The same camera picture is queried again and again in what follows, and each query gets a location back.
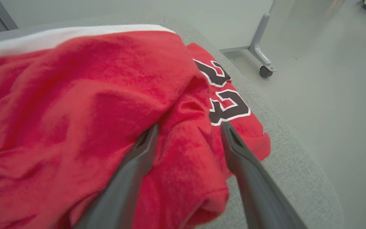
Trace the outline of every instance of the caster wheel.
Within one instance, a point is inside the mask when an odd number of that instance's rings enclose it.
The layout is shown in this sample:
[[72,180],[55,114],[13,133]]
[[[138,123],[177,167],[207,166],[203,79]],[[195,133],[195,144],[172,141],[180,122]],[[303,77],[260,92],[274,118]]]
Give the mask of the caster wheel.
[[260,68],[260,76],[263,78],[268,78],[272,75],[272,71],[269,71],[265,66]]

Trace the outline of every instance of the red cloth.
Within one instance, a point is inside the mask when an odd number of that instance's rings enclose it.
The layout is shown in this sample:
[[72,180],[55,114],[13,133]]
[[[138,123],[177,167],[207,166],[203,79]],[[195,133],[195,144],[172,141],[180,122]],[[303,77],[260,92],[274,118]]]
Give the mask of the red cloth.
[[[0,228],[75,225],[155,122],[157,155],[132,228],[193,228],[221,214],[231,174],[209,98],[234,88],[210,85],[192,58],[212,64],[204,49],[165,31],[80,37],[0,57]],[[267,157],[269,136],[252,113],[230,122]]]

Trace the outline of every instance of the metal leg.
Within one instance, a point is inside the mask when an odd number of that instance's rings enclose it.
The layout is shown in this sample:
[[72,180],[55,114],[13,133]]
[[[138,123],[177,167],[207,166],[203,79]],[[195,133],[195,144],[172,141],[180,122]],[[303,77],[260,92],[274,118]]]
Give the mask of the metal leg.
[[262,19],[258,25],[258,29],[255,32],[250,47],[248,48],[252,55],[254,55],[271,72],[275,72],[276,68],[273,66],[272,61],[262,52],[260,42],[263,36],[263,32],[265,31],[265,28],[268,24],[270,13],[273,10],[275,2],[276,0],[273,0],[269,13],[266,13],[262,16]]

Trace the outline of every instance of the floor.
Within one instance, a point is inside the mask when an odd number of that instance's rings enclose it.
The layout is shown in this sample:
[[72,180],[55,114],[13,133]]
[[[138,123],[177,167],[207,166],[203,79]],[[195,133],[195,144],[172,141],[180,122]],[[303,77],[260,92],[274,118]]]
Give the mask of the floor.
[[225,56],[249,77],[330,178],[345,228],[366,228],[366,10],[359,0],[282,0],[261,43]]

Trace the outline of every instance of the black number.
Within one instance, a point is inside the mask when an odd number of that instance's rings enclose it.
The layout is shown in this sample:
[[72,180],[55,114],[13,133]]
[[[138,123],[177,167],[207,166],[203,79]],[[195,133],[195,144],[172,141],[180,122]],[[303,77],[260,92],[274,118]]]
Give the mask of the black number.
[[239,117],[249,116],[251,110],[235,90],[223,90],[215,93],[221,101],[230,100],[233,104],[224,108],[218,100],[210,98],[213,108],[210,109],[211,125],[219,126],[222,121],[229,121]]
[[[214,67],[204,64],[196,59],[193,59],[197,65],[197,68],[207,77],[209,83],[216,87],[223,87],[225,83],[231,80],[231,77],[224,71],[220,64],[215,61],[211,61]],[[219,68],[222,74],[219,74],[215,68]]]

